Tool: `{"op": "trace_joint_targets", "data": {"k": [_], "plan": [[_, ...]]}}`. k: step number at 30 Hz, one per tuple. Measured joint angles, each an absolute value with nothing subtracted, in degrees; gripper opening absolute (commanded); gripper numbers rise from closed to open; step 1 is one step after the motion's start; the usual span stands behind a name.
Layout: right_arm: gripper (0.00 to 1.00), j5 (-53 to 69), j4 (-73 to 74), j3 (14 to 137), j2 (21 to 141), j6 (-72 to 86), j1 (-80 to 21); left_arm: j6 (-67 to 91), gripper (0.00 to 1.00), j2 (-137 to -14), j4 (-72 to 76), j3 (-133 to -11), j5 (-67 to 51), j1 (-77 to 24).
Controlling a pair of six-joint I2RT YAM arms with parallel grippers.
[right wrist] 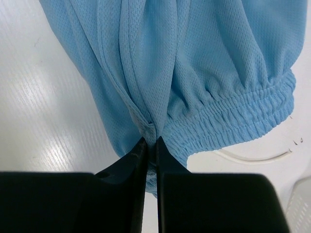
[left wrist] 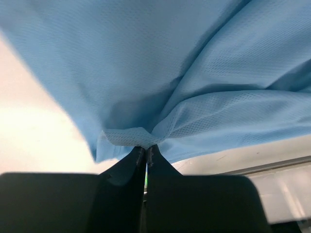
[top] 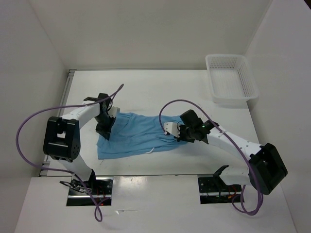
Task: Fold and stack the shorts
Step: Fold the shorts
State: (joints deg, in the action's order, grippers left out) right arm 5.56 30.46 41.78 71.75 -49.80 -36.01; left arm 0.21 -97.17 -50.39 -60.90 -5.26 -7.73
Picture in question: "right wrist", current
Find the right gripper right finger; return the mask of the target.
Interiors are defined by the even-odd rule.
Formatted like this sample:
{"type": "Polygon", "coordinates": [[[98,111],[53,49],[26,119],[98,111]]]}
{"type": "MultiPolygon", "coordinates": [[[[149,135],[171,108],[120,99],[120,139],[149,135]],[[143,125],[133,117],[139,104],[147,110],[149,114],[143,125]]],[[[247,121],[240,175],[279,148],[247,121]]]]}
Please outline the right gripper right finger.
{"type": "Polygon", "coordinates": [[[261,174],[192,173],[155,146],[161,233],[287,233],[272,183],[261,174]]]}

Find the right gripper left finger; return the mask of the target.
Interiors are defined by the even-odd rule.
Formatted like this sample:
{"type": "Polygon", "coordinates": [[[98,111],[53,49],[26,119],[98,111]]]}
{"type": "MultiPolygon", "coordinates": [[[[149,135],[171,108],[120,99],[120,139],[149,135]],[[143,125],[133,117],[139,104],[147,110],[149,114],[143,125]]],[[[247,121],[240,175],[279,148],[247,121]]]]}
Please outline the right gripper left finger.
{"type": "Polygon", "coordinates": [[[141,232],[147,152],[140,139],[97,174],[1,172],[1,232],[141,232]]]}

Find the light blue shorts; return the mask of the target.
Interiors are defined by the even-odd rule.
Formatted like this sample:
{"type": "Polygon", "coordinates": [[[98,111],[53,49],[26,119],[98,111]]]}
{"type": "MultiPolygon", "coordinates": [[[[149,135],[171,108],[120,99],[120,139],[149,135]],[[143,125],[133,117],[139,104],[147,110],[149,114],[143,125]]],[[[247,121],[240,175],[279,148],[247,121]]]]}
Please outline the light blue shorts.
{"type": "Polygon", "coordinates": [[[190,155],[262,137],[294,109],[305,0],[43,0],[118,156],[162,137],[190,155]]]}

